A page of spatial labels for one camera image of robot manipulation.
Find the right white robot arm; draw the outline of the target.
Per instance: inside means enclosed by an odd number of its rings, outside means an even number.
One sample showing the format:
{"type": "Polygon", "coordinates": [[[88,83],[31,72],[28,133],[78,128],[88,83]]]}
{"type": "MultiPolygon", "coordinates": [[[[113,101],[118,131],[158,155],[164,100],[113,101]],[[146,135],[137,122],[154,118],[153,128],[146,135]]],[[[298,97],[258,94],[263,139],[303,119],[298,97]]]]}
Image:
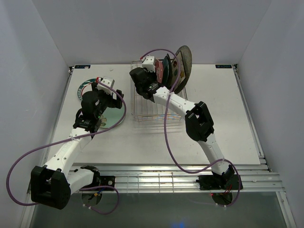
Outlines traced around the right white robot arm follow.
{"type": "Polygon", "coordinates": [[[241,189],[241,179],[232,162],[225,159],[214,134],[214,122],[207,105],[204,102],[194,103],[171,92],[156,81],[156,75],[141,67],[130,71],[136,92],[147,100],[163,105],[172,110],[185,121],[186,133],[196,141],[204,151],[211,168],[213,180],[217,187],[225,189],[233,181],[241,189]]]}

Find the black floral square plate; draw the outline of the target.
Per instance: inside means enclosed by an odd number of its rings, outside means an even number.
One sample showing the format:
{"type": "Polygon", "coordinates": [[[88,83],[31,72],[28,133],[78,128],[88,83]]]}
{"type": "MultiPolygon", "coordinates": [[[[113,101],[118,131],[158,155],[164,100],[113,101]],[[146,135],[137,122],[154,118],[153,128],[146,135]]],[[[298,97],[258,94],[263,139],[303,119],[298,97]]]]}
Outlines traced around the black floral square plate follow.
{"type": "Polygon", "coordinates": [[[170,58],[169,54],[166,55],[166,58],[168,59],[168,67],[169,67],[169,76],[167,79],[166,87],[168,89],[171,89],[172,79],[173,79],[172,63],[171,63],[171,58],[170,58]]]}

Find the teal square plate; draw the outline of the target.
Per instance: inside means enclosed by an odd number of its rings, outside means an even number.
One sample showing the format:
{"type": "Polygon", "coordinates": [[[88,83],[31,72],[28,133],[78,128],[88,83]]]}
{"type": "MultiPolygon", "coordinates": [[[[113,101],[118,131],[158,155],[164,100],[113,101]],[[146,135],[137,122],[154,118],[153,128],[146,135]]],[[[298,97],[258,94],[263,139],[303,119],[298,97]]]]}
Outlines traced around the teal square plate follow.
{"type": "Polygon", "coordinates": [[[162,83],[165,85],[168,83],[170,79],[170,57],[167,55],[164,57],[162,61],[162,66],[163,66],[163,75],[162,75],[162,83]]]}

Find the pink dotted plate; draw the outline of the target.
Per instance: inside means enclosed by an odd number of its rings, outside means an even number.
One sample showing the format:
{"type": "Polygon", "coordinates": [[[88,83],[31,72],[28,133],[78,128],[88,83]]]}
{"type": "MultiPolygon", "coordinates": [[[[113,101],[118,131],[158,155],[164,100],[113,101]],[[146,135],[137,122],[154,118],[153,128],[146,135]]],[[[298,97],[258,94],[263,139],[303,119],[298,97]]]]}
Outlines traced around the pink dotted plate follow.
{"type": "Polygon", "coordinates": [[[162,83],[163,79],[163,64],[160,60],[155,60],[155,73],[157,76],[157,82],[162,83]]]}

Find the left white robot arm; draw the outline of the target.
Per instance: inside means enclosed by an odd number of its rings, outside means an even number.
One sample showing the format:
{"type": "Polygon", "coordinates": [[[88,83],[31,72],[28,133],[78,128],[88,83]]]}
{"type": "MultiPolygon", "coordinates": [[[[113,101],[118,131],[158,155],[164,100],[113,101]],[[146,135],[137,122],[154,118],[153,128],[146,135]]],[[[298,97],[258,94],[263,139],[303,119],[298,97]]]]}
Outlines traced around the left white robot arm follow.
{"type": "Polygon", "coordinates": [[[99,131],[104,111],[122,108],[124,95],[98,83],[92,83],[91,87],[82,96],[68,141],[42,167],[35,166],[31,171],[31,200],[35,203],[63,209],[73,193],[81,188],[95,190],[101,184],[100,173],[93,166],[83,166],[74,172],[70,169],[99,131]]]}

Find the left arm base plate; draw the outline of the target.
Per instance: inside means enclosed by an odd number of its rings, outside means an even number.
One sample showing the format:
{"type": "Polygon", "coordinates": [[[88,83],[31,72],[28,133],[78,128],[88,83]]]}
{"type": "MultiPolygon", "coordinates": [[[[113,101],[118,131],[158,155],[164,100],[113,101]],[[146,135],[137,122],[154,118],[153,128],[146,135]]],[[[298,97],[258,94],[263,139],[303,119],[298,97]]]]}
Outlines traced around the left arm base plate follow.
{"type": "MultiPolygon", "coordinates": [[[[99,177],[97,177],[97,183],[98,183],[98,186],[114,187],[115,186],[115,176],[99,176],[99,177]]],[[[102,187],[97,190],[98,193],[100,193],[102,191],[112,191],[112,189],[102,187]]]]}

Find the speckled round plate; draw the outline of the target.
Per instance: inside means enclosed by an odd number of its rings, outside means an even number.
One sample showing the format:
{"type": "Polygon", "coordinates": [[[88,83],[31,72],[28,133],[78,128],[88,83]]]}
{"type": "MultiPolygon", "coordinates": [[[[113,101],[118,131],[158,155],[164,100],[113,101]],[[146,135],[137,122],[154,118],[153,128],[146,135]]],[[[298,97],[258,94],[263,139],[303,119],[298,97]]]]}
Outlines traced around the speckled round plate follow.
{"type": "Polygon", "coordinates": [[[181,46],[176,52],[176,57],[178,58],[181,67],[179,82],[177,83],[176,88],[174,89],[174,92],[178,94],[187,84],[191,74],[192,53],[190,48],[186,45],[181,46]]]}

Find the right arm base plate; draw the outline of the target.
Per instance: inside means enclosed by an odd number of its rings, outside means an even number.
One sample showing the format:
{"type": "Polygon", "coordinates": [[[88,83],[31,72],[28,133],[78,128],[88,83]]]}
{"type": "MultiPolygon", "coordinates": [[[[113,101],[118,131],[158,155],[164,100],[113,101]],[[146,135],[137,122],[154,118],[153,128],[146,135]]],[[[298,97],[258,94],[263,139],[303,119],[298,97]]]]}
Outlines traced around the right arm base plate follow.
{"type": "Polygon", "coordinates": [[[236,174],[228,180],[222,180],[214,175],[200,175],[196,179],[200,190],[242,190],[243,184],[239,182],[236,174]]]}

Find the wire dish rack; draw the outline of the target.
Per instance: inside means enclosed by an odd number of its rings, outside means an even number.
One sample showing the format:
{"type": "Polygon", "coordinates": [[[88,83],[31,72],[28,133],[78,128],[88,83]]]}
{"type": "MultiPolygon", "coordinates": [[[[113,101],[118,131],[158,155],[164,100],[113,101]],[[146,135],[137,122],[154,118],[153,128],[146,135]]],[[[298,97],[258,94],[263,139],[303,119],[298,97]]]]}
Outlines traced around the wire dish rack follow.
{"type": "MultiPolygon", "coordinates": [[[[141,67],[140,60],[134,60],[131,62],[131,70],[141,67]]],[[[183,99],[188,99],[186,88],[183,88],[178,96],[183,99]]],[[[153,103],[150,100],[144,99],[142,96],[137,94],[134,82],[131,79],[131,113],[133,115],[134,120],[138,122],[150,122],[163,123],[164,115],[165,115],[165,106],[153,103]]],[[[174,111],[168,109],[167,114],[167,124],[169,123],[178,123],[182,120],[182,118],[175,113],[174,111]]]]}

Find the mint green flower plate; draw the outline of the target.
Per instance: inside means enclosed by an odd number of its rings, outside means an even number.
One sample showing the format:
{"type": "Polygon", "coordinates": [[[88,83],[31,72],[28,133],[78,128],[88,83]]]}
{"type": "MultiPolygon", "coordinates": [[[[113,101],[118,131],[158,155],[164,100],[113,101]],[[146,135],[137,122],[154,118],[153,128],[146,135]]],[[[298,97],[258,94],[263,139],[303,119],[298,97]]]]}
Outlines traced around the mint green flower plate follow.
{"type": "Polygon", "coordinates": [[[107,129],[115,125],[124,115],[124,107],[118,108],[107,108],[101,115],[100,130],[107,129]]]}

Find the cream floral square plate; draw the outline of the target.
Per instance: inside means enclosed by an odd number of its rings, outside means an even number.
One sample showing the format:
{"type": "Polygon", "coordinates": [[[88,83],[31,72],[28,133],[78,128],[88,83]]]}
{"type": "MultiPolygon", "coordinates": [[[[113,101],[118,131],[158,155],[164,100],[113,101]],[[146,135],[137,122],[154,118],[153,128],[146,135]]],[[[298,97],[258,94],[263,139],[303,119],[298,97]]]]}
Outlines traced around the cream floral square plate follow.
{"type": "Polygon", "coordinates": [[[184,70],[184,66],[183,66],[183,55],[182,55],[182,51],[178,50],[176,53],[176,58],[174,58],[171,61],[171,67],[172,67],[172,77],[171,77],[171,81],[170,81],[170,88],[173,86],[173,84],[175,83],[176,79],[178,79],[177,84],[174,87],[174,92],[177,94],[180,92],[180,84],[184,81],[184,79],[186,78],[185,76],[185,70],[184,70]]]}

